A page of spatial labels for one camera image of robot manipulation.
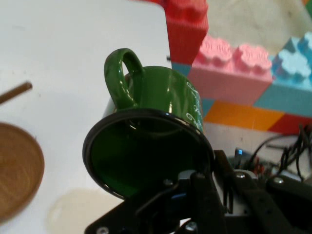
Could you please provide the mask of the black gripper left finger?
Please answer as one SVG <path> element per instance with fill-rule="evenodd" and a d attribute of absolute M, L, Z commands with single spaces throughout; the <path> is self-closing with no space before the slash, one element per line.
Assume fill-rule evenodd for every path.
<path fill-rule="evenodd" d="M 86 234 L 224 234 L 226 223 L 211 174 L 191 171 L 125 199 Z"/>

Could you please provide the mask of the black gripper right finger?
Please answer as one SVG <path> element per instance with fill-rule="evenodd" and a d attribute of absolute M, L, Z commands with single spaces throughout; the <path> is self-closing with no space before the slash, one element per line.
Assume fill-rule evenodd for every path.
<path fill-rule="evenodd" d="M 284 175 L 265 182 L 249 171 L 236 171 L 222 150 L 214 151 L 214 175 L 223 190 L 223 201 L 238 196 L 251 213 L 254 230 L 264 234 L 310 234 L 312 232 L 312 188 Z"/>

